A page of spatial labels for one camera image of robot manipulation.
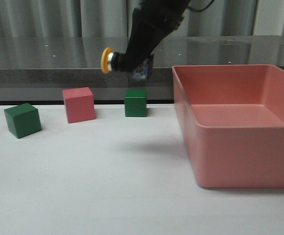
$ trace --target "pink plastic tray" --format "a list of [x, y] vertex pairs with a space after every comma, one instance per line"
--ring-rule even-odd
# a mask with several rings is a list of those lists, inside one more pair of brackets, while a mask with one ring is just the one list
[[284, 188], [284, 70], [174, 66], [175, 109], [197, 183]]

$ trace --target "table surface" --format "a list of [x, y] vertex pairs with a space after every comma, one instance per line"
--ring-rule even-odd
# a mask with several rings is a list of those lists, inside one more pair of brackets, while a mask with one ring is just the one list
[[174, 105], [96, 105], [68, 124], [36, 106], [43, 130], [22, 139], [0, 106], [0, 235], [284, 235], [284, 189], [195, 183]]

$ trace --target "countertop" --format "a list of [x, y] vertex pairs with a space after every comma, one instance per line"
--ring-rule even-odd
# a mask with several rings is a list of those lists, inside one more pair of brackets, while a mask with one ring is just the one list
[[0, 235], [284, 235], [284, 189], [197, 186], [173, 104], [68, 124], [39, 106], [43, 130], [22, 139], [0, 106]]
[[99, 101], [123, 100], [128, 87], [145, 87], [148, 99], [173, 100], [174, 65], [284, 69], [284, 36], [168, 37], [153, 51], [148, 81], [123, 72], [103, 74], [103, 50], [125, 52], [127, 43], [128, 38], [0, 38], [0, 101], [62, 101], [62, 89], [86, 86]]

